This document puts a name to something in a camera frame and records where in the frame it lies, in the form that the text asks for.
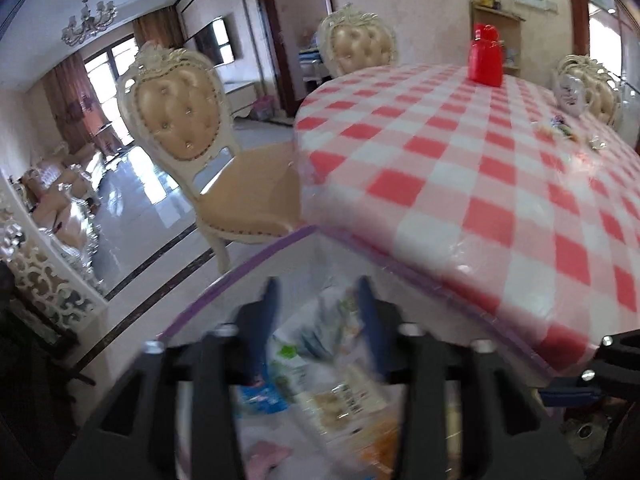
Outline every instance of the sofa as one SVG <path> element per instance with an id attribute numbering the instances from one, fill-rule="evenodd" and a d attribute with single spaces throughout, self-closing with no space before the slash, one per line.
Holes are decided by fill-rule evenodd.
<path id="1" fill-rule="evenodd" d="M 31 166 L 20 181 L 35 202 L 39 202 L 49 188 L 69 184 L 71 195 L 87 200 L 95 213 L 100 207 L 97 189 L 104 171 L 104 157 L 93 144 L 86 144 L 70 155 L 68 146 L 62 143 L 51 155 Z"/>
<path id="2" fill-rule="evenodd" d="M 100 207 L 97 188 L 103 175 L 103 155 L 93 144 L 73 155 L 62 144 L 20 179 L 19 194 L 33 221 L 84 268 L 91 266 L 97 250 L 94 213 Z"/>

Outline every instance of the blue package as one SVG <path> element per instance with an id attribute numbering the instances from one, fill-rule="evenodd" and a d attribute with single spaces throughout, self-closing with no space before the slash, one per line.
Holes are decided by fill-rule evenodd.
<path id="1" fill-rule="evenodd" d="M 271 383 L 269 371 L 262 364 L 261 377 L 254 386 L 238 386 L 238 405 L 241 413 L 249 415 L 269 415 L 287 409 L 287 401 Z"/>

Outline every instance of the chair leg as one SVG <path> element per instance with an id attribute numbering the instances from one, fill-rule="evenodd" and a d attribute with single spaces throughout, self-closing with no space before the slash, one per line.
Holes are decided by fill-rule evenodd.
<path id="1" fill-rule="evenodd" d="M 229 259 L 229 253 L 226 250 L 225 241 L 220 238 L 215 232 L 213 232 L 208 226 L 201 223 L 197 223 L 198 229 L 209 243 L 211 249 L 213 249 L 218 261 L 218 270 L 220 274 L 226 274 L 231 268 L 231 260 Z"/>

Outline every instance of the dining table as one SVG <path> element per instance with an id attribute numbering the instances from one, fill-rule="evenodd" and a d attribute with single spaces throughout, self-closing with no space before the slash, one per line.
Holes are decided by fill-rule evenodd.
<path id="1" fill-rule="evenodd" d="M 326 82 L 294 124 L 303 218 L 436 279 L 575 371 L 605 335 L 640 328 L 640 158 L 588 112 L 559 134 L 560 113 L 548 89 L 484 86 L 451 64 Z"/>

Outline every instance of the brown curtain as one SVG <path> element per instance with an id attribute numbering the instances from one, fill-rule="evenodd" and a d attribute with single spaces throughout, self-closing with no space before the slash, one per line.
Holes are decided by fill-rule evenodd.
<path id="1" fill-rule="evenodd" d="M 56 126 L 68 143 L 69 152 L 75 153 L 87 143 L 94 142 L 94 135 L 109 120 L 102 111 L 80 53 L 73 53 L 53 67 L 42 78 L 42 83 Z M 122 143 L 116 138 L 111 145 L 121 147 Z"/>
<path id="2" fill-rule="evenodd" d="M 184 36 L 174 6 L 164 7 L 133 20 L 133 35 L 138 46 L 155 41 L 165 48 L 180 48 Z"/>

